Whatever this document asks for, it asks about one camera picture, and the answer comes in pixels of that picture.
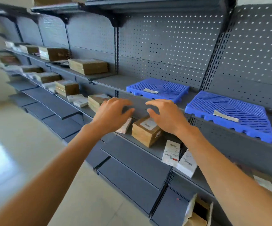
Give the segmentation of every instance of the hand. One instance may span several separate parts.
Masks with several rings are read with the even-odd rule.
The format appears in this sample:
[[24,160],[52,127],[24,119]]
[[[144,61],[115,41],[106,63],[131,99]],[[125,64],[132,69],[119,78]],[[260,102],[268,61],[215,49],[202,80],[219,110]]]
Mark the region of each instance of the hand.
[[146,105],[158,107],[160,115],[154,110],[147,109],[150,117],[154,119],[156,124],[165,132],[178,135],[181,129],[191,129],[192,126],[188,123],[182,111],[171,100],[156,99],[146,102]]
[[129,105],[133,105],[133,103],[128,99],[111,98],[108,101],[104,101],[91,123],[98,126],[103,135],[115,132],[134,113],[135,109],[131,108],[122,114],[123,107]]

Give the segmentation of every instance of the tiled floor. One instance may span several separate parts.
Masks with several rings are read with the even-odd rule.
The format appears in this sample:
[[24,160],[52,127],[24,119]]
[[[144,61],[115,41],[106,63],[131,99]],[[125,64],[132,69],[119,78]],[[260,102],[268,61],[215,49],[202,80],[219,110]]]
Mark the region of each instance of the tiled floor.
[[[63,142],[11,103],[0,105],[0,207],[29,182]],[[150,225],[149,219],[84,163],[49,226]]]

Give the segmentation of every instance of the blue plastic pallet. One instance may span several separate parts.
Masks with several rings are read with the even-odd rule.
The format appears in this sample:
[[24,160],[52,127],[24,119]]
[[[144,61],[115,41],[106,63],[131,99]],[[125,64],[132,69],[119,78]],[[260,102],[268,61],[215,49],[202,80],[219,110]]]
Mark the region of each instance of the blue plastic pallet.
[[[143,91],[145,88],[158,91],[157,94]],[[127,92],[135,96],[144,96],[150,99],[168,99],[179,102],[184,94],[188,93],[189,86],[180,85],[155,78],[145,79],[141,82],[127,86]]]
[[[213,115],[214,110],[238,118],[239,122],[215,116]],[[266,110],[262,106],[200,91],[186,106],[185,113],[194,114],[196,117],[213,121],[225,128],[233,128],[237,132],[272,143],[272,127]]]

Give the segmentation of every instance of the left hand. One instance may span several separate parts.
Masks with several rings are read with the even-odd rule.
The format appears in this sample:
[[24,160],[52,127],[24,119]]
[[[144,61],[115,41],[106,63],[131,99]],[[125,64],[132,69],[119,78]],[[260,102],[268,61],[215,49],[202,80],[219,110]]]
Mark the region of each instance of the left hand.
[[133,105],[133,103],[128,99],[111,98],[108,101],[104,101],[91,123],[97,125],[104,135],[115,132],[134,113],[135,109],[131,108],[122,114],[123,107],[130,105]]

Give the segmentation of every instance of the forearm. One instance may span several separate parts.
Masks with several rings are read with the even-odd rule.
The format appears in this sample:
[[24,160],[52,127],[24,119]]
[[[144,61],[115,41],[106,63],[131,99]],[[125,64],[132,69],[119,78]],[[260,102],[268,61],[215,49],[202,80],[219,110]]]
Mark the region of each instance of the forearm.
[[0,226],[47,225],[76,173],[103,134],[85,125],[66,148],[1,211]]
[[211,190],[234,226],[272,225],[272,198],[201,134],[185,128],[177,135],[191,151]]

